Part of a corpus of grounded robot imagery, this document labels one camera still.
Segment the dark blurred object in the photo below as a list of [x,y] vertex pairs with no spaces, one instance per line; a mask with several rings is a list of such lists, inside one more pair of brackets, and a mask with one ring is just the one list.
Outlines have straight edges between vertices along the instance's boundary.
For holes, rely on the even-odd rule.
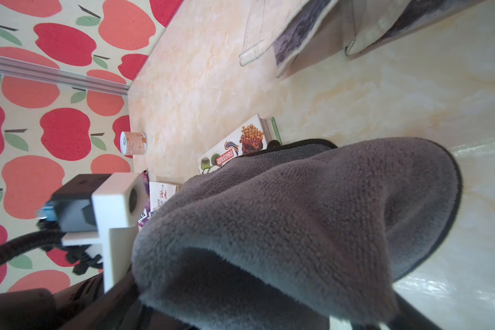
[[270,142],[268,142],[268,146],[266,147],[266,149],[273,149],[275,147],[280,147],[280,142],[278,142],[277,140],[271,140]]
[[[396,301],[400,313],[394,319],[385,324],[390,330],[440,330],[422,313],[418,312],[407,300],[396,293]],[[380,330],[379,325],[357,325],[352,323],[352,330]]]
[[53,296],[46,289],[0,294],[0,330],[195,329],[139,302],[131,273],[103,294],[103,274]]

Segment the apple pattern wallpaper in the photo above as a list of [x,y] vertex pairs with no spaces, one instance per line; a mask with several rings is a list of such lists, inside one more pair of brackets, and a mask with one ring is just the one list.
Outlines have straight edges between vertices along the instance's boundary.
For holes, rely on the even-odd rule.
[[[130,172],[132,159],[119,151],[123,130],[126,96],[0,76],[0,244],[36,231],[36,210],[75,175]],[[77,276],[72,266],[59,250],[30,251],[0,267],[0,293],[55,293],[98,274]]]
[[130,85],[183,0],[0,0],[0,56]]

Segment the black fabric trim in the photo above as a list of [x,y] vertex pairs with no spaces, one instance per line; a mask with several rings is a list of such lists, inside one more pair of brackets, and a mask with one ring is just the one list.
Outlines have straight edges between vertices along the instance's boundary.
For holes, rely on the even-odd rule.
[[429,320],[425,315],[420,313],[407,300],[403,299],[398,293],[396,301],[400,313],[394,319],[386,322],[390,330],[441,330],[433,321]]
[[290,144],[285,144],[285,145],[278,146],[278,147],[271,148],[271,149],[264,149],[264,150],[256,151],[254,153],[241,155],[241,156],[238,156],[236,158],[257,156],[257,155],[262,155],[265,153],[270,153],[273,151],[293,149],[293,148],[297,148],[297,147],[307,146],[310,144],[321,144],[323,146],[329,147],[330,149],[336,149],[337,148],[337,146],[335,144],[333,144],[332,142],[325,140],[325,139],[306,139],[306,140],[301,140],[301,141],[293,142]]
[[398,280],[400,280],[400,279],[402,279],[402,278],[404,278],[409,273],[411,273],[413,270],[415,270],[419,265],[421,265],[424,261],[426,261],[432,254],[434,254],[435,251],[442,245],[443,241],[445,241],[447,235],[449,234],[449,231],[453,227],[453,224],[455,223],[455,219],[456,219],[457,214],[458,214],[458,208],[460,207],[460,202],[461,202],[461,199],[462,199],[462,188],[463,188],[463,184],[462,184],[462,173],[460,172],[460,166],[458,166],[458,163],[457,163],[455,157],[449,152],[448,149],[444,148],[443,146],[439,145],[438,143],[436,143],[434,141],[427,140],[427,139],[422,139],[422,138],[420,138],[420,139],[421,140],[428,141],[428,142],[432,142],[432,143],[436,144],[437,146],[439,146],[440,148],[442,148],[442,150],[444,150],[445,153],[451,159],[451,162],[453,162],[453,166],[455,167],[455,170],[456,170],[456,173],[457,173],[456,174],[456,177],[458,178],[458,183],[457,183],[457,187],[456,187],[457,188],[456,189],[456,195],[457,196],[455,198],[455,204],[453,205],[453,209],[451,210],[451,213],[449,214],[449,219],[445,223],[445,226],[442,229],[442,233],[440,233],[440,236],[438,236],[438,239],[433,244],[433,246],[431,247],[431,249],[429,250],[429,252],[427,252],[427,254],[424,255],[420,260],[416,261],[414,263],[414,265],[409,268],[408,271],[406,271],[404,274],[402,274],[398,278],[396,278],[394,280],[395,282],[398,281]]

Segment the marble floor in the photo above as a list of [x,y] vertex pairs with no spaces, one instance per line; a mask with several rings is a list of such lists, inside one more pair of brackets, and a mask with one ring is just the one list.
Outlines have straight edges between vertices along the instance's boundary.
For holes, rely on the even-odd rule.
[[284,143],[434,140],[461,166],[460,213],[440,249],[395,288],[444,329],[495,329],[495,0],[353,59],[334,15],[279,79],[271,50],[238,65],[249,9],[181,5],[129,92],[131,128],[152,140],[134,170],[182,183],[255,114],[274,116]]

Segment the gray fleece cloth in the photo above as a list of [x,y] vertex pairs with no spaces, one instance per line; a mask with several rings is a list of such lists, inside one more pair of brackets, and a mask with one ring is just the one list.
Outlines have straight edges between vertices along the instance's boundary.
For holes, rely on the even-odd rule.
[[187,181],[139,233],[132,272],[146,305],[204,330],[388,321],[393,280],[444,239],[460,187],[423,139],[263,150]]

